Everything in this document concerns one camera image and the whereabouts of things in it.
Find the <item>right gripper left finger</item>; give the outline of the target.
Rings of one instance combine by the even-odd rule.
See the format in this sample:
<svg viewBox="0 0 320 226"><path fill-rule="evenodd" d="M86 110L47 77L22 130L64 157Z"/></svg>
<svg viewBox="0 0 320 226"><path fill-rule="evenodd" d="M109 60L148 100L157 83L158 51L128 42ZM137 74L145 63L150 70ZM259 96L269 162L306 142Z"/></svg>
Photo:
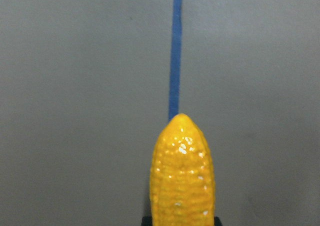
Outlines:
<svg viewBox="0 0 320 226"><path fill-rule="evenodd" d="M152 216L143 216L141 219L141 226L152 226L153 218Z"/></svg>

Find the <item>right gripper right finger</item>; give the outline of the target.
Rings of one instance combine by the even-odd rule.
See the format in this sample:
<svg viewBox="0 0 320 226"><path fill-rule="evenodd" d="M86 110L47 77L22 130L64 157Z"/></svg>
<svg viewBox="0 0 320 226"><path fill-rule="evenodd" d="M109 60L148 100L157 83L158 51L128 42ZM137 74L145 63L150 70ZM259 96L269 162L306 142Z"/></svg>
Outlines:
<svg viewBox="0 0 320 226"><path fill-rule="evenodd" d="M214 226L223 226L223 224L218 216L214 217Z"/></svg>

